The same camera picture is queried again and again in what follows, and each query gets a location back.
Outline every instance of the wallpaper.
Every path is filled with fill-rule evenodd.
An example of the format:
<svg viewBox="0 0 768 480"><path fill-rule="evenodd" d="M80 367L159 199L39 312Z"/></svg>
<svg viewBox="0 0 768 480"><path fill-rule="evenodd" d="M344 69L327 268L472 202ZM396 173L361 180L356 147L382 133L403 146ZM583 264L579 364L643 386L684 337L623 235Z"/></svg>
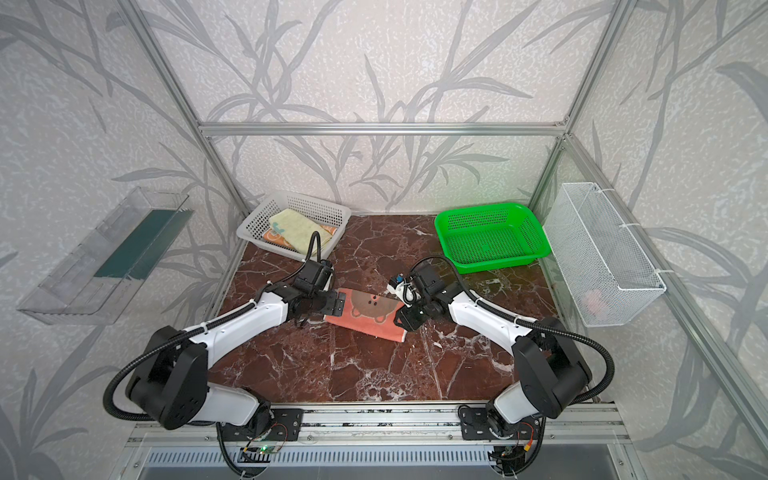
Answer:
<svg viewBox="0 0 768 480"><path fill-rule="evenodd" d="M576 164L563 156L536 214L546 216L560 184L580 181L585 179ZM648 478L768 478L768 458L663 297L624 326L586 329L554 257L543 259L542 266L568 328L611 352L616 376L600 397L618 404ZM592 349L580 350L593 378L600 379L602 358Z"/></svg>
<svg viewBox="0 0 768 480"><path fill-rule="evenodd" d="M132 425L107 381L163 325L200 322L234 250L232 207L111 2L0 2L0 474L107 478ZM194 210L114 325L16 311L136 186Z"/></svg>
<svg viewBox="0 0 768 480"><path fill-rule="evenodd" d="M653 6L577 134L768 394L768 2Z"/></svg>
<svg viewBox="0 0 768 480"><path fill-rule="evenodd" d="M560 121L614 0L140 0L202 121Z"/></svg>
<svg viewBox="0 0 768 480"><path fill-rule="evenodd" d="M291 190L362 213L526 204L553 137L224 137L217 149L252 205ZM421 152L409 155L411 150ZM419 161L410 161L417 157Z"/></svg>

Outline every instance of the basket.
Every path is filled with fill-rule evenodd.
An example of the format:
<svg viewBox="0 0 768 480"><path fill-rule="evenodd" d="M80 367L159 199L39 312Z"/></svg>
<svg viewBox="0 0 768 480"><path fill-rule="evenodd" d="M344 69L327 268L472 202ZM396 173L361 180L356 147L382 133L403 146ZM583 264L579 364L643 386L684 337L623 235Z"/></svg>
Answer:
<svg viewBox="0 0 768 480"><path fill-rule="evenodd" d="M268 242L263 238L263 235L270 228L270 217L286 208L293 209L320 225L336 227L336 232L321 251L320 256L323 259L328 258L331 250L338 244L346 229L346 223L352 215L352 211L347 207L308 197L307 195L278 190L265 198L248 215L245 221L237 228L237 236L254 243L261 249L278 253L294 260L304 260L305 255L303 253L299 253L293 248Z"/></svg>
<svg viewBox="0 0 768 480"><path fill-rule="evenodd" d="M632 320L667 287L594 183L562 184L544 230L586 326Z"/></svg>
<svg viewBox="0 0 768 480"><path fill-rule="evenodd" d="M541 225L521 204L447 210L435 218L435 228L459 273L528 265L550 253Z"/></svg>

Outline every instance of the brown marble surface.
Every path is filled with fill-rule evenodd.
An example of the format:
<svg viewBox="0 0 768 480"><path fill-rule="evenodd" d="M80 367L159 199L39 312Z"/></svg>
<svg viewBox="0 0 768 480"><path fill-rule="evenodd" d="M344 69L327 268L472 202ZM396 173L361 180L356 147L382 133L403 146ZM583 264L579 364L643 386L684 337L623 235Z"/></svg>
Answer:
<svg viewBox="0 0 768 480"><path fill-rule="evenodd" d="M434 217L352 217L329 260L335 286L386 295L391 276L430 253L442 253ZM249 244L222 313L298 265ZM499 306L538 318L554 314L537 263L465 278ZM223 357L209 378L247 387L272 402L482 400L516 380L508 353L449 319L429 320L397 343L325 323L321 316L303 328L289 321L267 330Z"/></svg>

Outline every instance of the white plastic basket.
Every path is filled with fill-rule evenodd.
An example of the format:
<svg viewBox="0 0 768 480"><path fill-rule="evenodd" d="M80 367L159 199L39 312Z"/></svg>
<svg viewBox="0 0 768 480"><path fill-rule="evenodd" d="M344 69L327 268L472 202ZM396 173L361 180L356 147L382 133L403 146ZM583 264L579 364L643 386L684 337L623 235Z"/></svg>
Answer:
<svg viewBox="0 0 768 480"><path fill-rule="evenodd" d="M304 260L305 255L293 248L283 247L276 243L264 240L264 233L270 228L270 217L280 213L286 208L293 209L304 217L314 220L320 225L336 227L336 232L331 237L323 250L321 258L326 259L331 250L338 244L346 229L346 223L352 215L352 211L342 205L332 204L324 200L295 194L285 190L278 190L265 198L256 209L248 215L244 222L237 228L237 236L255 243L257 247L278 253L284 257L295 260Z"/></svg>
<svg viewBox="0 0 768 480"><path fill-rule="evenodd" d="M667 286L594 183L562 184L544 224L586 326L624 325Z"/></svg>

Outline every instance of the transparent acrylic tray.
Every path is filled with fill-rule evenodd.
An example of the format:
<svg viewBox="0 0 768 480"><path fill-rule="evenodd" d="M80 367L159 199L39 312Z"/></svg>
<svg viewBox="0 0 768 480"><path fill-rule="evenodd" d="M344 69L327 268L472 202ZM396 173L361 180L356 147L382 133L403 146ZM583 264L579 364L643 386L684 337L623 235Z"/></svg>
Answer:
<svg viewBox="0 0 768 480"><path fill-rule="evenodd" d="M188 197L134 188L18 309L48 324L111 325L189 220Z"/></svg>

